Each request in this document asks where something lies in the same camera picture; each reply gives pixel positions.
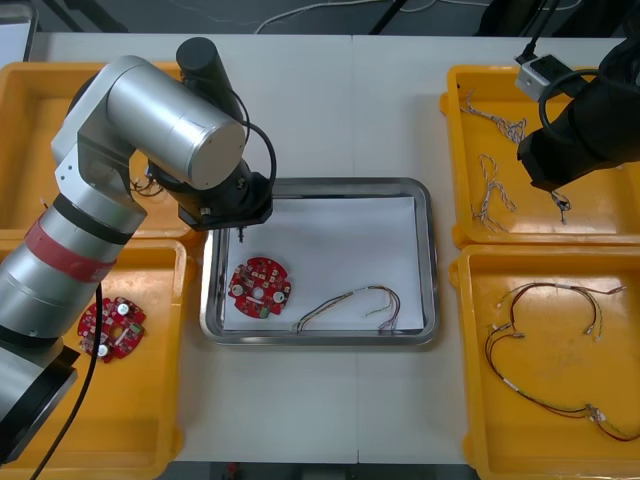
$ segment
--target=metal tray rim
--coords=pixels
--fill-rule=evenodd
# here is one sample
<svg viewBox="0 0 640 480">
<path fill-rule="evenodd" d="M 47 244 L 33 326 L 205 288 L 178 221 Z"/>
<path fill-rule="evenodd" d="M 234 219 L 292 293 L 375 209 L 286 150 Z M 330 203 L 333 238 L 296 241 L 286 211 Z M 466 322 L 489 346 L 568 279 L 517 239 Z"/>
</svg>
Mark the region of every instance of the metal tray rim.
<svg viewBox="0 0 640 480">
<path fill-rule="evenodd" d="M 310 331 L 288 334 L 282 331 L 242 331 L 228 333 L 221 325 L 210 325 L 213 307 L 214 321 L 224 310 L 226 264 L 223 254 L 228 248 L 229 230 L 209 232 L 204 247 L 202 289 L 200 298 L 200 326 L 204 334 L 221 345 L 325 345 L 325 346 L 380 346 L 420 345 L 431 341 L 440 328 L 439 289 L 436 270 L 435 236 L 431 212 L 431 197 L 424 185 L 411 178 L 286 178 L 278 179 L 274 198 L 388 198 L 412 196 L 416 201 L 416 231 L 418 262 L 421 278 L 423 329 L 379 335 L 362 331 Z M 432 309 L 426 311 L 425 296 Z"/>
</svg>

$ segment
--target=black cord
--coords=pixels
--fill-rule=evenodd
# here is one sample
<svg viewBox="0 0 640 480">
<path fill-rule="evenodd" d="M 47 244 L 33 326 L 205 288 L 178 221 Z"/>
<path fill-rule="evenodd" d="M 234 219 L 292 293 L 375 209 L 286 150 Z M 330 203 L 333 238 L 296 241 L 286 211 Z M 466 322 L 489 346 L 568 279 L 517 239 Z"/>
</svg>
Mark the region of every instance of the black cord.
<svg viewBox="0 0 640 480">
<path fill-rule="evenodd" d="M 538 114 L 540 115 L 540 122 L 542 123 L 542 128 L 546 130 L 549 135 L 558 142 L 561 143 L 573 143 L 573 140 L 565 137 L 564 135 L 560 135 L 552 126 L 551 122 L 549 122 L 549 117 L 547 116 L 547 101 L 563 83 L 568 82 L 569 80 L 573 80 L 576 77 L 582 77 L 584 75 L 598 75 L 598 70 L 594 68 L 588 68 L 584 70 L 574 70 L 572 72 L 565 73 L 564 75 L 560 75 L 554 81 L 549 83 L 540 98 L 538 99 Z"/>
<path fill-rule="evenodd" d="M 535 13 L 531 17 L 531 20 L 529 20 L 529 22 L 527 22 L 527 25 L 525 25 L 524 29 L 520 33 L 521 37 L 526 37 L 527 36 L 527 33 L 529 33 L 529 30 L 531 30 L 531 27 L 533 27 L 535 25 L 535 23 L 538 21 L 538 19 L 540 18 L 540 15 L 544 11 L 544 7 L 546 6 L 548 1 L 549 0 L 542 0 L 540 2 L 540 4 L 538 5 L 538 8 L 536 9 Z"/>
<path fill-rule="evenodd" d="M 249 110 L 247 110 L 247 107 L 245 106 L 244 102 L 242 101 L 242 98 L 240 98 L 240 95 L 238 95 L 235 90 L 231 87 L 227 87 L 224 85 L 219 85 L 216 82 L 214 82 L 213 80 L 206 78 L 206 77 L 200 77 L 198 75 L 185 75 L 184 73 L 182 74 L 182 78 L 183 80 L 193 80 L 193 81 L 197 81 L 197 82 L 205 82 L 208 83 L 210 85 L 213 85 L 216 88 L 219 87 L 223 87 L 227 92 L 229 92 L 231 95 L 233 95 L 233 97 L 238 101 L 238 103 L 240 104 L 240 108 L 242 108 L 242 113 L 244 114 L 244 121 L 247 123 L 251 123 L 251 119 L 249 118 Z M 209 102 L 213 103 L 214 105 L 217 103 L 215 101 L 213 101 L 213 99 L 209 96 L 204 94 L 204 96 L 207 98 L 207 100 L 209 100 Z M 247 133 L 244 137 L 244 143 L 248 143 L 249 142 L 249 134 L 251 133 L 251 129 L 247 128 Z"/>
<path fill-rule="evenodd" d="M 51 447 L 49 448 L 49 451 L 44 456 L 40 464 L 38 465 L 38 468 L 36 468 L 36 471 L 33 472 L 33 475 L 31 475 L 31 480 L 37 479 L 38 476 L 42 473 L 42 470 L 51 459 L 51 456 L 56 451 L 56 448 L 58 448 L 58 445 L 60 444 L 65 434 L 67 433 L 67 430 L 69 430 L 69 427 L 75 420 L 76 415 L 78 415 L 78 411 L 82 406 L 84 397 L 87 395 L 87 390 L 89 390 L 89 384 L 91 383 L 91 378 L 93 377 L 93 372 L 96 368 L 96 363 L 98 362 L 98 346 L 100 345 L 101 335 L 102 335 L 102 284 L 99 283 L 98 288 L 96 288 L 96 332 L 93 338 L 93 350 L 91 352 L 91 360 L 89 361 L 89 369 L 87 370 L 87 375 L 84 378 L 82 389 L 80 389 L 80 393 L 78 394 L 78 399 L 76 400 L 76 403 L 73 406 L 71 413 L 69 414 L 69 418 L 62 426 L 60 433 L 58 433 L 58 436 L 53 441 L 53 444 L 51 445 Z"/>
<path fill-rule="evenodd" d="M 382 30 L 384 30 L 384 28 L 387 26 L 387 24 L 391 20 L 393 20 L 393 17 L 398 14 L 400 9 L 404 7 L 405 3 L 407 3 L 407 0 L 393 0 L 391 6 L 387 9 L 386 12 L 384 12 L 382 17 L 380 17 L 380 20 L 376 22 L 374 27 L 369 32 L 369 35 L 378 35 L 379 33 L 381 33 Z"/>
<path fill-rule="evenodd" d="M 42 0 L 43 3 L 65 24 L 72 32 L 84 32 L 82 27 L 71 18 L 64 8 L 56 3 L 56 0 Z"/>
<path fill-rule="evenodd" d="M 549 20 L 551 20 L 551 17 L 555 13 L 559 4 L 560 4 L 560 0 L 551 0 L 551 5 L 549 5 L 549 11 L 547 12 L 547 16 L 544 18 L 544 20 L 542 20 L 542 22 L 540 22 L 538 27 L 534 30 L 534 33 L 531 37 L 531 41 L 527 44 L 526 47 L 524 47 L 524 50 L 522 51 L 522 55 L 520 55 L 519 57 L 523 59 L 523 62 L 520 62 L 520 63 L 524 63 L 526 61 L 533 60 L 533 58 L 535 58 L 533 52 L 536 49 L 536 42 L 540 38 L 540 35 L 542 35 L 542 31 L 549 23 Z"/>
<path fill-rule="evenodd" d="M 269 151 L 269 160 L 271 161 L 271 174 L 269 175 L 269 188 L 265 189 L 264 194 L 262 195 L 262 198 L 258 202 L 258 205 L 262 205 L 264 202 L 266 202 L 269 199 L 269 196 L 271 195 L 271 190 L 273 189 L 273 185 L 276 183 L 276 173 L 278 170 L 278 164 L 276 162 L 276 151 L 273 148 L 273 144 L 271 143 L 269 136 L 266 133 L 264 133 L 264 131 L 260 127 L 258 127 L 257 125 L 254 125 L 253 123 L 247 123 L 247 122 L 240 122 L 240 124 L 256 132 L 258 136 L 262 138 L 262 141 L 264 142 L 265 146 L 267 147 L 267 150 Z"/>
<path fill-rule="evenodd" d="M 233 89 L 229 88 L 227 89 L 229 91 L 229 93 L 231 95 L 233 95 L 235 97 L 235 99 L 238 101 L 238 103 L 240 104 L 240 108 L 242 108 L 242 113 L 244 114 L 244 121 L 247 125 L 251 125 L 251 119 L 249 118 L 249 110 L 247 110 L 247 107 L 245 107 L 244 102 L 242 101 L 242 99 L 240 98 L 240 95 L 238 95 Z M 247 127 L 247 134 L 244 137 L 244 144 L 246 145 L 247 143 L 249 143 L 249 135 L 251 134 L 251 128 Z"/>
</svg>

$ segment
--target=floor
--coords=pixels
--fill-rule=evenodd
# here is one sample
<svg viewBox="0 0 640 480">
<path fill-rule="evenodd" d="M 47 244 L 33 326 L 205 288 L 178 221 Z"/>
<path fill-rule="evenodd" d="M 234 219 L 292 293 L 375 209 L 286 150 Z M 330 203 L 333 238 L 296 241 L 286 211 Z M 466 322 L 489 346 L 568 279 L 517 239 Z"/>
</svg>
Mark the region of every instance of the floor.
<svg viewBox="0 0 640 480">
<path fill-rule="evenodd" d="M 174 462 L 158 480 L 221 480 L 222 463 Z M 282 465 L 239 466 L 236 480 L 478 480 L 466 465 Z"/>
<path fill-rule="evenodd" d="M 69 28 L 45 6 L 32 0 L 40 13 L 45 31 L 63 32 Z M 64 6 L 63 0 L 57 0 Z M 251 34 L 266 19 L 280 13 L 324 0 L 95 0 L 131 33 L 244 33 Z M 484 5 L 490 0 L 409 0 L 407 10 L 433 5 L 414 13 L 400 13 L 387 26 L 387 35 L 473 35 L 480 23 Z M 561 6 L 575 0 L 563 0 Z M 390 5 L 390 0 L 371 0 L 354 6 L 317 8 L 274 22 L 263 34 L 343 34 L 365 35 Z M 98 28 L 78 11 L 67 13 L 84 31 Z M 549 28 L 559 25 L 570 10 L 557 12 Z"/>
</svg>

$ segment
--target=white table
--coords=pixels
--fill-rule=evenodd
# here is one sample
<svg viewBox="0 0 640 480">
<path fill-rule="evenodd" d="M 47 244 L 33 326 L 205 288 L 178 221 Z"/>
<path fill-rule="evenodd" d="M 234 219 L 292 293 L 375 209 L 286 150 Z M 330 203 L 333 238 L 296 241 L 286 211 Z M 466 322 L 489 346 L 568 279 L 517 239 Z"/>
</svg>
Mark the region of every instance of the white table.
<svg viewBox="0 0 640 480">
<path fill-rule="evenodd" d="M 187 35 L 40 34 L 34 59 L 171 60 Z M 182 354 L 178 460 L 461 463 L 466 432 L 455 291 L 453 186 L 439 96 L 456 64 L 512 65 L 522 39 L 211 36 L 251 119 L 273 140 L 279 175 L 409 176 L 431 192 L 441 335 L 424 348 L 229 348 L 197 319 Z M 619 40 L 542 40 L 594 65 Z M 267 171 L 257 141 L 246 159 Z"/>
</svg>

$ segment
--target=orange plastic tray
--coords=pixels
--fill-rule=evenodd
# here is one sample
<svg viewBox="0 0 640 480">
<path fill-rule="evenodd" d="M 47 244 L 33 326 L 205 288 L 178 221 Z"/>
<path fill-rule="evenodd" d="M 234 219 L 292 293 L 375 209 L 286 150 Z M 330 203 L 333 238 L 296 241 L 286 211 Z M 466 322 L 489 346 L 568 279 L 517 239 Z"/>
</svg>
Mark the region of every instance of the orange plastic tray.
<svg viewBox="0 0 640 480">
<path fill-rule="evenodd" d="M 0 71 L 0 239 L 22 238 L 58 194 L 51 140 L 80 86 L 97 73 L 99 63 L 14 63 Z M 178 78 L 173 63 L 157 64 Z M 144 179 L 147 159 L 136 152 L 131 178 Z M 137 238 L 195 236 L 178 218 L 178 204 L 166 192 L 136 201 L 148 212 Z"/>
<path fill-rule="evenodd" d="M 18 246 L 0 240 L 3 259 Z M 176 426 L 178 364 L 187 285 L 194 265 L 174 240 L 132 240 L 103 282 L 103 295 L 127 298 L 147 314 L 135 352 L 98 362 L 84 403 L 41 477 L 59 480 L 152 479 L 181 448 Z M 64 336 L 78 349 L 76 326 Z M 0 479 L 29 478 L 67 419 L 84 381 L 89 356 L 75 363 L 78 379 L 20 458 Z"/>
<path fill-rule="evenodd" d="M 622 443 L 589 420 L 568 419 L 517 395 L 490 369 L 484 344 L 492 324 L 509 321 L 501 297 L 518 285 L 547 281 L 602 290 L 600 342 L 584 335 L 589 304 L 574 292 L 529 291 L 517 304 L 527 337 L 496 346 L 506 378 L 561 405 L 591 403 L 628 434 L 640 430 L 640 248 L 487 246 L 465 248 L 452 264 L 465 356 L 467 461 L 483 480 L 637 478 L 640 440 Z"/>
<path fill-rule="evenodd" d="M 573 208 L 560 221 L 560 211 L 550 195 L 530 186 L 525 168 L 516 158 L 517 146 L 504 137 L 496 125 L 460 111 L 467 93 L 475 89 L 474 108 L 512 122 L 527 119 L 526 133 L 540 128 L 538 106 L 515 86 L 517 67 L 457 66 L 450 70 L 448 92 L 442 96 L 441 110 L 447 116 L 456 203 L 455 243 L 550 243 L 550 244 L 634 244 L 640 241 L 640 164 L 626 164 L 619 170 L 592 172 L 560 189 Z M 566 106 L 568 97 L 548 102 L 549 118 Z M 509 233 L 493 233 L 472 218 L 471 208 L 480 210 L 486 182 L 478 156 L 495 158 L 497 180 L 518 205 L 510 213 L 497 192 L 491 197 L 489 212 Z"/>
</svg>

